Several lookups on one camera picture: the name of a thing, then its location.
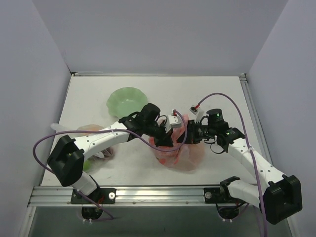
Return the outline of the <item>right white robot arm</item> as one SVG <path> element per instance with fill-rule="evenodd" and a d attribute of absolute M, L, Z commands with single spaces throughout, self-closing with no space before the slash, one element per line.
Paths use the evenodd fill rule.
<path fill-rule="evenodd" d="M 265 214 L 271 224 L 292 216 L 302 210 L 301 183 L 294 176 L 287 176 L 272 166 L 248 143 L 246 136 L 239 129 L 229 127 L 224 121 L 221 109 L 212 109 L 204 113 L 197 106 L 190 111 L 195 119 L 187 123 L 187 132 L 178 142 L 198 144 L 204 141 L 217 144 L 234 157 L 257 180 L 256 185 L 233 176 L 220 182 L 219 198 L 225 202 L 240 199 Z"/>

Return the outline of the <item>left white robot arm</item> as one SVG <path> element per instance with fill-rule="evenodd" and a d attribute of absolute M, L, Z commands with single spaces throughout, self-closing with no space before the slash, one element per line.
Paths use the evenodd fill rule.
<path fill-rule="evenodd" d="M 159 115 L 160 109 L 148 103 L 141 111 L 122 117 L 100 131 L 84 132 L 75 138 L 62 136 L 48 158 L 48 165 L 63 187 L 79 190 L 87 202 L 94 203 L 100 191 L 92 177 L 84 172 L 84 162 L 98 152 L 142 135 L 153 137 L 155 148 L 173 147 L 171 135 L 174 128 L 181 126 L 181 119 L 168 115 L 164 122 L 158 123 Z"/>

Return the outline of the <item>pink plastic bag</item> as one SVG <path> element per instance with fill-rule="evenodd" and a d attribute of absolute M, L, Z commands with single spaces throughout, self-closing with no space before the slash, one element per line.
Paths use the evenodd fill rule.
<path fill-rule="evenodd" d="M 159 147 L 163 151 L 158 151 L 151 148 L 157 161 L 173 170 L 181 172 L 193 172 L 203 161 L 205 156 L 204 144 L 184 144 L 180 149 L 172 152 L 169 151 L 170 147 Z"/>

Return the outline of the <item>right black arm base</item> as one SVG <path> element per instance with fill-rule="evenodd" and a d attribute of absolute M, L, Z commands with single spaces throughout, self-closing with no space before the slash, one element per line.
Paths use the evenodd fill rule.
<path fill-rule="evenodd" d="M 245 201 L 234 198 L 229 194 L 228 185 L 233 181 L 239 180 L 239 177 L 232 176 L 220 182 L 217 187 L 206 187 L 203 189 L 204 202 L 206 204 L 215 204 L 217 213 L 223 222 L 232 223 L 249 206 Z"/>

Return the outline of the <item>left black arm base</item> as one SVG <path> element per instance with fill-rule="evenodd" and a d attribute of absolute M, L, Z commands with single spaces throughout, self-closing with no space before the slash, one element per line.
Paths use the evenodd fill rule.
<path fill-rule="evenodd" d="M 103 207 L 104 204 L 115 204 L 115 188 L 97 188 L 90 195 L 73 189 L 70 203 L 81 205 L 81 216 L 89 222 L 112 221 L 115 217 Z"/>

